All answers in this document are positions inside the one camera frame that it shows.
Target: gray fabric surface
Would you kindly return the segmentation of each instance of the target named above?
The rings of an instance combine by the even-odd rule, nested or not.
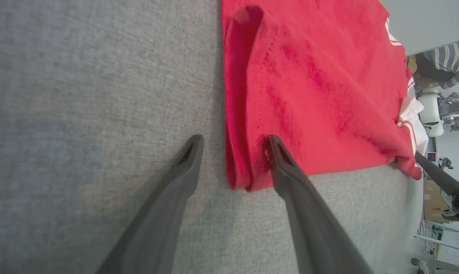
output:
[[[231,191],[219,0],[0,0],[0,273],[89,274],[186,139],[205,154],[173,273],[296,273],[283,201]],[[370,265],[407,178],[313,181]]]

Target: striped shirt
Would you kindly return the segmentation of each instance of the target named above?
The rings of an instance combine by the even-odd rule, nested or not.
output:
[[[459,42],[424,52],[436,69],[453,72],[451,80],[441,83],[443,89],[448,89],[459,83]]]

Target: person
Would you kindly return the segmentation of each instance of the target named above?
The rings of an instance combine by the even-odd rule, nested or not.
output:
[[[417,54],[416,63],[419,75],[451,88],[459,83],[459,42]]]

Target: red fabric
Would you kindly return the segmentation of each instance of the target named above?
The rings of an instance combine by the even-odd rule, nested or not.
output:
[[[278,135],[307,175],[398,160],[395,125],[412,76],[377,0],[223,0],[226,162],[232,189],[273,186],[264,137]]]

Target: garment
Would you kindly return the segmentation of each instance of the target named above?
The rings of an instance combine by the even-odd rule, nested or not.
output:
[[[438,70],[453,72],[454,76],[441,84],[443,89],[448,89],[459,83],[459,42],[435,48],[424,53]]]
[[[421,76],[434,79],[440,83],[449,81],[454,76],[454,73],[451,71],[437,69],[423,53],[416,55],[416,64],[417,73],[419,73]]]
[[[398,113],[414,81],[377,0],[223,0],[226,173],[273,186],[266,136],[306,175],[379,166],[421,178],[414,127]]]

